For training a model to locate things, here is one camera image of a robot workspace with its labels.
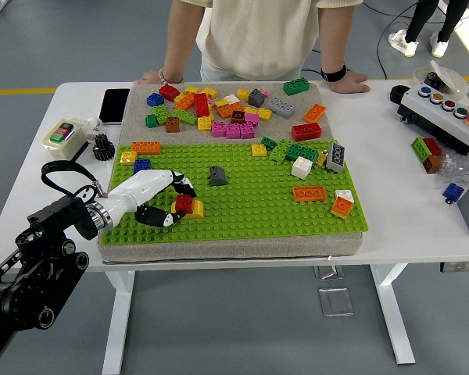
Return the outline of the person's right hand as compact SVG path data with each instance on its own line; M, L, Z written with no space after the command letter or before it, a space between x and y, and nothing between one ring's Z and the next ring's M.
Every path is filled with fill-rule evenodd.
M149 70L141 78L134 81L134 85L161 84L162 81L158 70Z

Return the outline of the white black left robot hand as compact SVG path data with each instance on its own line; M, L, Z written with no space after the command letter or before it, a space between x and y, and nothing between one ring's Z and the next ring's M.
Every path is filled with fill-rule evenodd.
M98 204L104 209L104 229L113 229L125 213L134 213L135 219L150 227L169 227L186 215L185 212L170 213L146 205L153 197L169 186L182 195L196 196L190 180L173 170L141 170L125 180L108 194L99 198Z

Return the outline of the person's left hand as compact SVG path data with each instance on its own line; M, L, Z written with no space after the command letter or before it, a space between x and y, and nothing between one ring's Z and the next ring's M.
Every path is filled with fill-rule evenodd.
M326 85L331 91L339 94L367 93L370 91L370 87L365 84L367 80L366 74L350 70L341 80L327 82Z

